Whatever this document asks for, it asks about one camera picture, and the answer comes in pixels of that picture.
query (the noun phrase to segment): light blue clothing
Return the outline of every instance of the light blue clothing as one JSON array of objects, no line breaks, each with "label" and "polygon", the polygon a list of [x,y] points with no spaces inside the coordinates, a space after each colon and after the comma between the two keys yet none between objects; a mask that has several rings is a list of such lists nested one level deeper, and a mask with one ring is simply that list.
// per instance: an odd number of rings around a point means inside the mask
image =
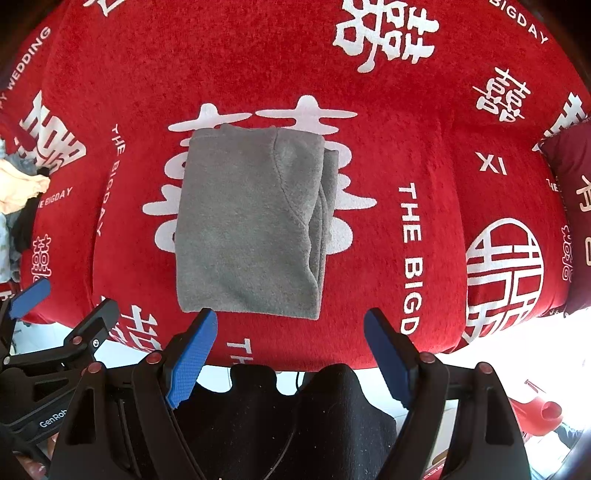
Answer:
[{"label": "light blue clothing", "polygon": [[[6,143],[0,140],[0,158],[6,159],[18,171],[36,175],[37,166],[32,158],[21,158],[18,154],[6,155]],[[21,254],[14,247],[10,230],[17,221],[20,211],[3,215],[0,213],[0,283],[13,279],[21,281]]]},{"label": "light blue clothing", "polygon": [[0,213],[0,283],[7,282],[12,277],[10,268],[10,233],[6,217]]}]

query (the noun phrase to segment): bed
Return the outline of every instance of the bed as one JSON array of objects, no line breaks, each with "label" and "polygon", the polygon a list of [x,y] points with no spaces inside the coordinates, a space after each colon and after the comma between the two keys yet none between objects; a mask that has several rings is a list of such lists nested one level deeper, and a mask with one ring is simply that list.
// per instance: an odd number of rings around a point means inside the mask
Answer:
[{"label": "bed", "polygon": [[53,289],[28,321],[74,326],[110,297],[112,339],[147,352],[190,324],[184,161],[193,131],[224,123],[324,135],[339,191],[320,319],[220,312],[208,363],[368,368],[370,307],[450,352],[567,297],[568,224],[538,143],[591,98],[517,2],[68,0],[2,97],[52,169],[21,275]]}]

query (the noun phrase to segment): gray fleece garment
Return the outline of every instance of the gray fleece garment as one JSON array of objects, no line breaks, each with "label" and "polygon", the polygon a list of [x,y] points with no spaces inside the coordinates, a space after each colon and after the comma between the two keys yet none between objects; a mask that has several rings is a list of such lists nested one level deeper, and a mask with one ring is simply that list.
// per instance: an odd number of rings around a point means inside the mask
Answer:
[{"label": "gray fleece garment", "polygon": [[325,150],[320,135],[197,130],[175,234],[182,310],[316,320],[337,171],[338,152]]}]

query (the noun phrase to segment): red screw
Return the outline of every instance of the red screw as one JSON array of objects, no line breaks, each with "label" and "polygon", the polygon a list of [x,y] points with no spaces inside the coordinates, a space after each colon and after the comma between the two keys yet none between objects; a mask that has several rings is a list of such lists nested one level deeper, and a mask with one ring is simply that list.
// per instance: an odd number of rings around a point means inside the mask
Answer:
[{"label": "red screw", "polygon": [[103,368],[103,365],[99,362],[95,362],[88,366],[88,373],[97,374]]},{"label": "red screw", "polygon": [[156,365],[157,363],[160,363],[161,360],[162,355],[160,355],[158,352],[152,352],[146,357],[146,362],[148,362],[150,365]]}]

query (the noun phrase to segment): dark red cushion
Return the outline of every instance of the dark red cushion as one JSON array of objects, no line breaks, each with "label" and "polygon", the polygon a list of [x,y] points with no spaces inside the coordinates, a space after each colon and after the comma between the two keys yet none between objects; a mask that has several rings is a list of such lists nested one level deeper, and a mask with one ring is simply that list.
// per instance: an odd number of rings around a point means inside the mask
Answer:
[{"label": "dark red cushion", "polygon": [[591,122],[563,130],[541,149],[560,183],[569,221],[563,262],[565,272],[573,266],[565,309],[570,314],[591,306]]}]

